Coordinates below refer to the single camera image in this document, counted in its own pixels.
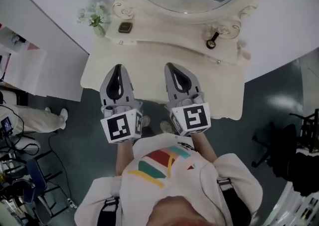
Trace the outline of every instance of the person's right arm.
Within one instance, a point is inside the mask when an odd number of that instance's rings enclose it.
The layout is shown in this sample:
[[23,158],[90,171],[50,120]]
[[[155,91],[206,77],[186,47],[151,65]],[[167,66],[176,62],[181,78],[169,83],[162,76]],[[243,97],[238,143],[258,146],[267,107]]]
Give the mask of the person's right arm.
[[191,139],[193,141],[194,148],[196,149],[196,151],[200,153],[200,155],[204,159],[208,160],[211,163],[217,160],[215,151],[211,147],[210,143],[208,142],[208,139],[206,138],[205,134],[203,133],[193,134],[191,136]]

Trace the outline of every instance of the white box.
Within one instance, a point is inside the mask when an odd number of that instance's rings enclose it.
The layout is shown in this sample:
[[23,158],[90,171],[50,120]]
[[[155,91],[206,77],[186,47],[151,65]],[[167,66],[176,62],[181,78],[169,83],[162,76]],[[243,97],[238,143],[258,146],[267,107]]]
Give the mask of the white box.
[[181,136],[204,132],[211,127],[208,103],[174,107],[169,117]]
[[122,143],[141,138],[142,113],[133,109],[101,120],[109,143]]

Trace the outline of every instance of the flower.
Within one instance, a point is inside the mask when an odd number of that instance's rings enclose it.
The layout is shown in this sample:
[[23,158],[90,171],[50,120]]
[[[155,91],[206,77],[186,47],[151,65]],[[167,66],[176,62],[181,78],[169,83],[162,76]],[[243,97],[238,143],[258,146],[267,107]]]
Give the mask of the flower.
[[97,2],[86,9],[79,9],[77,22],[97,26],[101,23],[110,23],[110,16],[109,7],[103,2]]

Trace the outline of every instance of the dark green floor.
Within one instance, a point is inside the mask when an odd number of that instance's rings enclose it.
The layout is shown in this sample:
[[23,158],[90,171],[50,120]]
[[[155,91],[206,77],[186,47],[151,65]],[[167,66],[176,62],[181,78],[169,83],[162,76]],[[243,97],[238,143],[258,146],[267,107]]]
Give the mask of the dark green floor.
[[[283,179],[276,178],[265,164],[257,169],[251,168],[252,161],[265,152],[251,138],[256,129],[265,127],[271,121],[278,127],[295,123],[299,132],[300,120],[289,116],[289,113],[302,114],[302,104],[302,77],[299,64],[294,61],[246,84],[241,120],[213,120],[211,129],[206,132],[217,155],[237,154],[260,181],[264,197],[257,225],[265,221],[286,183]],[[80,204],[95,178],[113,176],[115,173],[116,145],[107,143],[100,123],[102,113],[99,93],[85,89],[80,103],[30,96],[29,106],[41,109],[49,106],[57,114],[63,107],[68,109],[67,127],[52,137],[51,144],[67,169],[72,199]],[[151,116],[151,127],[156,133],[160,133],[160,121],[166,118],[164,108],[146,102],[144,114]],[[42,151],[47,151],[49,134],[35,136],[42,145]],[[40,162],[46,172],[62,170],[54,155],[49,155]],[[60,184],[68,194],[64,175],[54,182]],[[63,196],[58,191],[53,196],[62,206]],[[67,211],[56,217],[51,225],[71,226],[72,223],[73,212]]]

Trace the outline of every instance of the dressing table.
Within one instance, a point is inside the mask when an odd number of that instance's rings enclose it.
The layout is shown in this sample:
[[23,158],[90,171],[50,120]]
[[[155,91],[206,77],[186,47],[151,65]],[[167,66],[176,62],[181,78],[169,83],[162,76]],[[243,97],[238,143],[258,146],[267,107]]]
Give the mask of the dressing table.
[[[164,66],[173,62],[197,76],[212,118],[241,118],[251,55],[238,35],[255,0],[111,1],[112,22],[105,37],[95,39],[82,87],[99,91],[106,74],[122,64],[135,98],[166,103]],[[122,22],[133,24],[129,33],[118,31]],[[206,43],[216,33],[216,47],[209,49]]]

